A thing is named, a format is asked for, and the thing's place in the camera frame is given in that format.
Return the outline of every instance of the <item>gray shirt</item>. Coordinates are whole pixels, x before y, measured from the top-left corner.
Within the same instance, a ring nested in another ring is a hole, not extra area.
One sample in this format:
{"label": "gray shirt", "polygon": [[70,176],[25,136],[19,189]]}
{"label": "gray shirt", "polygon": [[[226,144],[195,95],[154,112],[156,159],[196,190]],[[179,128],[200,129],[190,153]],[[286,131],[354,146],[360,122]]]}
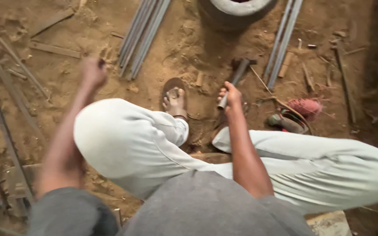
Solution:
{"label": "gray shirt", "polygon": [[313,236],[295,207],[273,196],[253,198],[216,172],[188,172],[160,188],[124,228],[108,208],[76,188],[51,191],[31,216],[30,236]]}

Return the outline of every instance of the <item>dirt floor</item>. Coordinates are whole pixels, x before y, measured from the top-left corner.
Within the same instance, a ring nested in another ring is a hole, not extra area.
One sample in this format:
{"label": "dirt floor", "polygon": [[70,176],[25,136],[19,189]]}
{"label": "dirt floor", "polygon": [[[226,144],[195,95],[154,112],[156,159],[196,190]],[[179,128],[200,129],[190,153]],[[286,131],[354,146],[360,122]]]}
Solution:
{"label": "dirt floor", "polygon": [[[187,85],[190,136],[184,147],[188,153],[210,153],[210,135],[217,119],[216,94],[231,74],[233,58],[249,57],[258,61],[253,66],[262,74],[286,1],[279,1],[263,19],[242,32],[223,33],[211,29],[200,17],[195,0],[174,0],[160,26],[151,50],[136,80],[119,78],[116,66],[121,40],[111,31],[126,34],[128,24],[138,7],[138,0],[88,0],[79,8],[78,0],[0,0],[0,36],[10,41],[51,94],[51,103],[31,85],[30,81],[13,77],[14,83],[28,100],[30,114],[49,139],[68,108],[79,83],[79,59],[29,48],[29,29],[62,9],[72,7],[74,16],[63,20],[33,38],[33,41],[85,52],[103,57],[110,65],[109,82],[96,99],[123,98],[150,110],[160,110],[159,96],[168,78],[181,77]],[[332,86],[326,86],[328,63],[337,66],[330,40],[334,31],[347,34],[345,51],[365,47],[366,50],[345,56],[347,73],[354,97],[358,127],[352,129],[341,83],[341,74],[334,68]],[[303,48],[297,48],[302,39]],[[307,44],[318,49],[310,50]],[[378,147],[378,1],[372,0],[306,0],[297,19],[288,48],[295,57],[287,76],[278,79],[275,95],[282,101],[291,98],[315,98],[324,109],[311,123],[317,136],[359,139]],[[5,69],[15,63],[0,47],[0,61]],[[316,92],[308,93],[301,63],[304,62],[315,83]],[[204,74],[201,88],[195,86],[198,73]],[[249,72],[239,89],[250,103],[269,94]],[[11,130],[18,153],[24,164],[40,163],[44,155],[42,140],[15,105],[0,79],[0,103]],[[247,115],[249,128],[267,129],[264,120],[274,112],[271,102],[252,105]],[[0,176],[12,166],[0,131]],[[99,196],[112,209],[121,208],[124,219],[131,217],[140,201],[89,169],[86,188]],[[347,211],[350,226],[359,235],[378,235],[378,205],[376,211],[355,209]]]}

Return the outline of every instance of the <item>left hand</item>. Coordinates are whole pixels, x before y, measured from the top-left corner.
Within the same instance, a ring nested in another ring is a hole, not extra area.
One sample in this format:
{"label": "left hand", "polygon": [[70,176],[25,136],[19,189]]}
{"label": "left hand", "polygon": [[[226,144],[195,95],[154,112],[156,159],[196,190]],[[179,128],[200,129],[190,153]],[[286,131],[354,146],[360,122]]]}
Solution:
{"label": "left hand", "polygon": [[82,87],[97,91],[107,82],[106,64],[97,57],[85,58],[81,63]]}

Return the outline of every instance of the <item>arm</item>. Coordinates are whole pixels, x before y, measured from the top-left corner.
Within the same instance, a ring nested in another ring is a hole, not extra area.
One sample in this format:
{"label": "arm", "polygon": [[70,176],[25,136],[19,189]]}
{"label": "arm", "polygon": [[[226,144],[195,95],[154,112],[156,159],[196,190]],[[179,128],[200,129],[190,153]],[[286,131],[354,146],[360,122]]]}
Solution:
{"label": "arm", "polygon": [[[273,195],[272,183],[265,165],[256,152],[249,136],[246,119],[243,114],[242,94],[233,84],[225,83],[228,89],[225,114],[230,129],[230,141],[233,154],[233,179],[244,187],[253,197]],[[221,90],[218,99],[226,93]]]}
{"label": "arm", "polygon": [[70,110],[58,126],[43,160],[38,180],[38,198],[51,190],[63,187],[81,188],[83,185],[84,159],[74,142],[74,122],[78,113],[92,103],[94,95],[106,82],[106,68],[103,63],[97,58],[83,61],[81,86]]}

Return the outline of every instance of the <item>hammer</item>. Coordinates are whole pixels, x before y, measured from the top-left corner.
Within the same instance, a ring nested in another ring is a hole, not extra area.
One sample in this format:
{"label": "hammer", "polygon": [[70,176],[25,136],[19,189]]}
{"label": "hammer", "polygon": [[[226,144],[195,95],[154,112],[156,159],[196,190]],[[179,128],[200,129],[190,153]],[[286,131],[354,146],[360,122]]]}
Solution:
{"label": "hammer", "polygon": [[[239,80],[242,77],[243,73],[246,71],[247,67],[249,67],[250,65],[255,65],[256,63],[256,60],[249,60],[247,58],[243,58],[242,61],[233,60],[232,66],[233,68],[237,67],[237,71],[234,73],[233,82],[231,83],[236,86],[237,83],[239,83]],[[218,109],[224,110],[227,107],[227,96],[228,92],[218,103]]]}

